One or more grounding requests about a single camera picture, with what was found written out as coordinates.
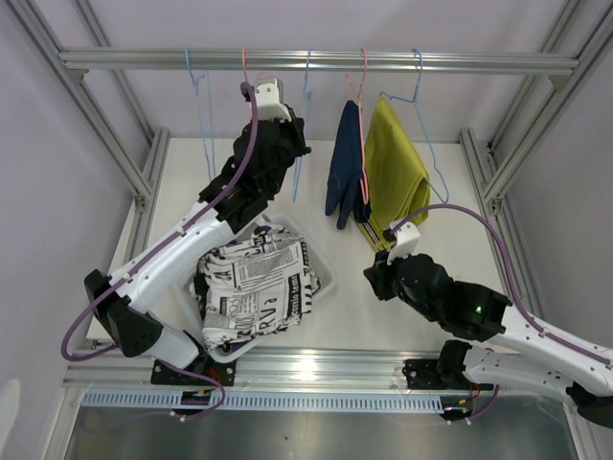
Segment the navy blue trousers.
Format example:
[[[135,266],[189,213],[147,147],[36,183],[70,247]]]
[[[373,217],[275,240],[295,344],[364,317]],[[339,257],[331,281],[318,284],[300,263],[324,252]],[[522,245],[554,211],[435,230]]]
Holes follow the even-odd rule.
[[[347,101],[340,117],[329,167],[325,215],[339,211],[336,228],[344,230],[350,216],[357,223],[368,221],[372,207],[362,195],[362,152],[358,105]]]

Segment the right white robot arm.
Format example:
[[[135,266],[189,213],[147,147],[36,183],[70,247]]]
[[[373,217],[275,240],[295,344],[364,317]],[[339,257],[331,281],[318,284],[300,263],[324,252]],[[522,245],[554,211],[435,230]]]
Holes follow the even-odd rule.
[[[390,261],[382,251],[364,275],[378,300],[398,299],[453,336],[428,370],[405,363],[409,387],[523,389],[612,426],[611,351],[591,345],[589,356],[581,354],[568,338],[555,340],[555,328],[539,331],[507,296],[454,280],[425,254]]]

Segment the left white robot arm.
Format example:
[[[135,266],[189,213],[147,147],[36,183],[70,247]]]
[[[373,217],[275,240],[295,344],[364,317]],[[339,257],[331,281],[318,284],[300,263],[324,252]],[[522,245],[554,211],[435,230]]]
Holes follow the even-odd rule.
[[[114,272],[94,270],[85,277],[94,315],[125,357],[149,355],[165,361],[187,384],[204,378],[207,362],[201,346],[151,309],[202,255],[236,239],[267,208],[294,160],[311,151],[304,127],[297,117],[245,126],[221,173],[174,228]]]

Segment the white plastic basket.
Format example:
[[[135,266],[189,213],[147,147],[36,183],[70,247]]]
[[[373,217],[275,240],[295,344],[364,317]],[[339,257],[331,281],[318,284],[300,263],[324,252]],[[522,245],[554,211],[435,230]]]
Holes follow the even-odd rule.
[[[311,310],[311,313],[313,313],[317,304],[323,299],[325,295],[329,294],[336,286],[335,274],[333,272],[333,268],[331,264],[326,259],[324,253],[315,244],[312,238],[307,234],[307,232],[297,223],[296,220],[292,219],[290,216],[286,214],[277,214],[271,217],[262,215],[259,218],[257,218],[253,223],[251,223],[247,227],[247,229],[244,230],[239,236],[233,238],[230,242],[244,241],[244,240],[249,239],[252,235],[253,230],[256,227],[256,224],[260,222],[274,222],[274,223],[283,225],[285,228],[293,230],[301,234],[304,237],[305,242],[307,244],[307,248],[308,248],[311,266],[316,272],[316,275],[318,276],[320,283],[321,283],[320,290],[317,293],[315,293],[313,297],[313,304],[312,304],[312,310]],[[176,298],[182,303],[182,306],[184,308],[190,309],[193,311],[196,322],[200,323],[201,325],[201,332],[202,332],[202,315],[200,312],[200,308],[198,306],[198,300],[196,298],[195,290],[193,286],[193,277],[195,275],[195,272],[196,272],[196,266],[195,266],[195,270],[193,272],[192,277],[183,286],[176,287],[174,289],[174,293],[176,295]],[[273,336],[275,334],[286,333],[291,329],[298,328],[300,325],[291,326],[284,332],[274,333],[274,334],[270,334],[266,336],[260,336],[250,341],[237,343],[232,346],[224,346],[224,347],[212,350],[212,351],[207,351],[204,349],[204,351],[213,360],[215,360],[218,363],[229,363],[237,359],[238,357],[244,355],[247,351],[251,350],[255,346],[261,344],[268,337]]]

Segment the olive yellow trousers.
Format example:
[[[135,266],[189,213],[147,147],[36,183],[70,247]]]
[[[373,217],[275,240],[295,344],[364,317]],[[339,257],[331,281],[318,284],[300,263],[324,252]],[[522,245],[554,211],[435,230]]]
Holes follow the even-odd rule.
[[[429,173],[391,104],[379,98],[365,143],[371,214],[358,228],[372,250],[389,249],[389,225],[430,204]]]

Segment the grey white printed trousers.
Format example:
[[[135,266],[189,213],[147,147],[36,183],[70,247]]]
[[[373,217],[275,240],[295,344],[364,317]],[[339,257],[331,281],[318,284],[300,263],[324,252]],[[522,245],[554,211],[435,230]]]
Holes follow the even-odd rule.
[[[205,350],[284,332],[311,313],[321,283],[304,237],[286,231],[251,235],[200,257],[193,286]]]

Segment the pink hanger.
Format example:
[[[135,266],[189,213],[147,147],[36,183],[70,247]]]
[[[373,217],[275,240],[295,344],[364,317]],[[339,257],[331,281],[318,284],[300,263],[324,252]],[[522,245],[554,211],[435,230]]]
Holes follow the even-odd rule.
[[[249,80],[249,75],[248,75],[248,71],[247,71],[247,59],[246,59],[246,47],[242,47],[241,48],[241,65],[242,65],[242,73],[244,76],[244,81],[247,83],[250,83]],[[269,77],[269,73],[268,71],[259,71],[259,73],[256,76],[256,80],[262,80],[262,79],[266,79]],[[245,101],[247,101],[250,104],[251,107],[251,102],[248,100],[247,96],[244,96]],[[259,115],[259,120],[263,121],[265,120],[264,115]]]
[[[368,52],[365,48],[361,49],[362,56],[362,74],[359,85],[356,85],[353,82],[352,75],[347,73],[345,75],[346,84],[348,86],[349,92],[351,96],[354,96],[356,100],[356,105],[358,109],[358,128],[359,128],[359,141],[360,141],[360,154],[361,154],[361,178],[360,178],[360,187],[362,194],[362,201],[365,205],[370,202],[370,191],[369,191],[369,182],[368,182],[368,174],[365,167],[365,136],[364,136],[364,123],[363,123],[363,107],[362,107],[362,96],[363,96],[363,88],[365,79],[368,72]]]

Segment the purple camouflage trousers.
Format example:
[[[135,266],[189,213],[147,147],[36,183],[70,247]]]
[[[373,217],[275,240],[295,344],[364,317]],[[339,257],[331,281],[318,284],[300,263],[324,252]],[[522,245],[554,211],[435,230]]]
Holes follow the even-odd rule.
[[[283,225],[274,222],[260,222],[256,224],[255,229],[252,232],[253,238],[275,236],[286,234],[286,228]]]

